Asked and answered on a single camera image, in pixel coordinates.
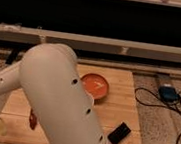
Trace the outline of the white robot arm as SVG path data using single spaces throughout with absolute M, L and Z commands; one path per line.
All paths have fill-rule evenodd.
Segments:
M 39 44 L 0 71 L 0 94 L 23 89 L 50 144 L 109 144 L 64 44 Z

